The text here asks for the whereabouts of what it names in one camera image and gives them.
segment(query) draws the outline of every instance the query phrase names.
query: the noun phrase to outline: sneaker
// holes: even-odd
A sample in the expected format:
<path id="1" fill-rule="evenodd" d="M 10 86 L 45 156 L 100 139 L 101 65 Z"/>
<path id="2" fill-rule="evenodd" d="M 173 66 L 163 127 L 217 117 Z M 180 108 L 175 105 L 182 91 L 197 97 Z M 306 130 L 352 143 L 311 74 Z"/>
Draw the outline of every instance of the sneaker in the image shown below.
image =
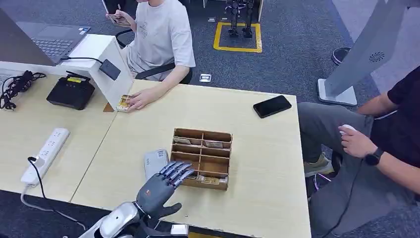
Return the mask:
<path id="1" fill-rule="evenodd" d="M 303 163 L 305 169 L 305 177 L 311 177 L 316 174 L 327 175 L 334 172 L 332 163 L 329 159 L 326 158 L 325 153 L 323 152 L 317 162 L 315 163 Z"/>

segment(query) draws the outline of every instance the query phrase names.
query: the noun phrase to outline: white t-shirt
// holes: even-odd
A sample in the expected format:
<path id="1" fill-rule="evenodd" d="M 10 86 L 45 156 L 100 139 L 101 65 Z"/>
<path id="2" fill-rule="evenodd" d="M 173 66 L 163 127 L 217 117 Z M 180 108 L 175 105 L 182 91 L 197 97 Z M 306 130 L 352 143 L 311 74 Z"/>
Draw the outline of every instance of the white t-shirt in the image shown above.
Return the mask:
<path id="1" fill-rule="evenodd" d="M 195 67 L 193 41 L 187 10 L 178 0 L 165 0 L 159 6 L 137 5 L 137 32 L 128 47 L 127 62 L 132 71 L 143 72 L 175 62 Z M 162 81 L 170 71 L 148 77 Z"/>

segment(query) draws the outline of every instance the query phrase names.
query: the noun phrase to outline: smartphone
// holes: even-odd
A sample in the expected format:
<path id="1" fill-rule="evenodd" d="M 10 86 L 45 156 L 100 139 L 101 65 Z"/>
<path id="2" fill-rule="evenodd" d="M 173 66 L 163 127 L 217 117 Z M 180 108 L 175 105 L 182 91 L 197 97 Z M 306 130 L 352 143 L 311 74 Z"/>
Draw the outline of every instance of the smartphone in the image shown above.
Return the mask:
<path id="1" fill-rule="evenodd" d="M 292 107 L 289 101 L 283 96 L 268 99 L 266 101 L 254 104 L 254 110 L 260 118 L 266 118 Z"/>

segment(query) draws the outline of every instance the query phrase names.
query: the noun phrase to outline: person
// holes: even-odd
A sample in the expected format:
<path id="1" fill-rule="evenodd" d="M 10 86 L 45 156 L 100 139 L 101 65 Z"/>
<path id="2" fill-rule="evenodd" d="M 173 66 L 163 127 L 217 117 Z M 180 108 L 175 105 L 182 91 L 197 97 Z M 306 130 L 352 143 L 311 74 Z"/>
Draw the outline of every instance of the person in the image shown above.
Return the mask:
<path id="1" fill-rule="evenodd" d="M 416 204 L 416 194 L 420 194 L 420 66 L 357 112 L 300 103 L 298 114 L 306 176 L 326 171 L 329 162 L 321 144 L 343 156 L 338 175 L 309 201 L 315 233 L 328 232 L 337 224 L 350 193 L 347 212 L 333 229 L 334 235 Z"/>
<path id="2" fill-rule="evenodd" d="M 153 88 L 133 94 L 128 111 L 141 109 L 175 87 L 195 67 L 191 28 L 186 8 L 178 0 L 137 0 L 136 19 L 117 10 L 107 14 L 118 25 L 130 27 L 134 40 L 125 47 L 126 60 L 133 77 L 139 72 L 175 62 L 175 68 L 148 77 L 161 81 Z"/>

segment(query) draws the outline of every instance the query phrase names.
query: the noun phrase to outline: gray carpet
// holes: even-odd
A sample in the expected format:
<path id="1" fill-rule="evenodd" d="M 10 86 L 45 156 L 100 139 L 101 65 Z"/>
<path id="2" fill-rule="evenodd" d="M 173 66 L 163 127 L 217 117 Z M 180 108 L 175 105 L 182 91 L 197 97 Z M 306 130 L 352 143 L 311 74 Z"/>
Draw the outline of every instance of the gray carpet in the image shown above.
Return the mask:
<path id="1" fill-rule="evenodd" d="M 193 1 L 189 11 L 197 64 L 193 84 L 294 94 L 299 101 L 318 102 L 316 80 L 327 77 L 335 69 L 331 52 L 351 43 L 331 0 L 265 0 L 262 53 L 216 51 L 213 49 L 216 23 L 207 22 L 207 17 L 221 16 L 223 3 L 209 1 L 203 9 L 201 1 Z M 114 35 L 123 30 L 105 18 L 101 0 L 0 0 L 0 7 L 15 21 L 89 25 L 90 33 L 96 34 Z M 125 40 L 130 39 L 132 36 L 126 36 Z M 200 73 L 212 74 L 212 82 L 198 82 Z M 355 91 L 359 103 L 378 94 L 370 77 L 359 82 Z M 58 210 L 76 218 L 86 218 L 87 225 L 107 213 L 62 202 L 54 204 Z M 419 209 L 396 211 L 342 237 L 420 237 L 416 230 L 419 217 Z M 73 238 L 81 230 L 55 214 L 24 207 L 17 194 L 0 191 L 0 233 L 11 238 Z"/>

